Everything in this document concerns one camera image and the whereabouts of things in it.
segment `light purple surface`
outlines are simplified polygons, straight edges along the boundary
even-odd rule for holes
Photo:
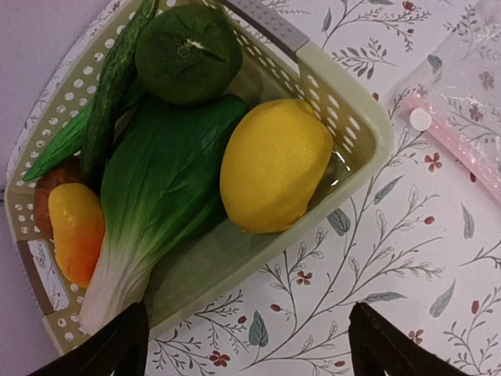
[[[0,0],[0,184],[34,101],[108,0]],[[57,357],[0,212],[0,376],[24,376]]]

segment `plastic basket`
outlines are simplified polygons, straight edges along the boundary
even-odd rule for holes
[[[70,285],[54,263],[53,244],[34,225],[34,183],[23,174],[48,141],[91,99],[103,58],[140,0],[113,1],[68,52],[36,103],[9,161],[5,209],[42,320],[60,353],[88,336],[78,324],[85,291]],[[159,12],[187,1],[161,0]],[[229,221],[196,244],[167,255],[146,290],[152,336],[176,325],[252,274],[340,206],[387,160],[393,133],[386,111],[320,47],[257,0],[203,1],[240,17],[232,25],[245,52],[231,92],[251,106],[280,97],[306,99],[351,161],[350,176],[327,191],[294,227],[279,235],[244,234]],[[249,32],[247,23],[273,45]],[[284,62],[291,59],[298,69]]]

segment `floral tablecloth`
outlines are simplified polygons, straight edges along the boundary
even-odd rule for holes
[[[474,27],[471,2],[263,2],[385,103],[395,149],[302,240],[152,340],[146,374],[350,375],[348,315],[357,301],[468,374],[501,374],[499,205],[451,154],[395,116],[413,90],[395,92],[395,85],[458,22],[462,32]],[[476,69],[485,81],[485,69]],[[499,79],[489,75],[489,87]],[[465,116],[478,121],[474,115]]]

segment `basket handle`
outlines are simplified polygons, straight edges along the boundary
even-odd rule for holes
[[[308,43],[309,38],[278,12],[259,0],[218,1],[273,42],[295,63],[297,62],[296,51]]]

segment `green round fruit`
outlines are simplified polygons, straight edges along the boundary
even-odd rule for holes
[[[178,5],[160,14],[141,33],[135,52],[146,87],[180,107],[219,97],[242,62],[226,16],[205,5]]]

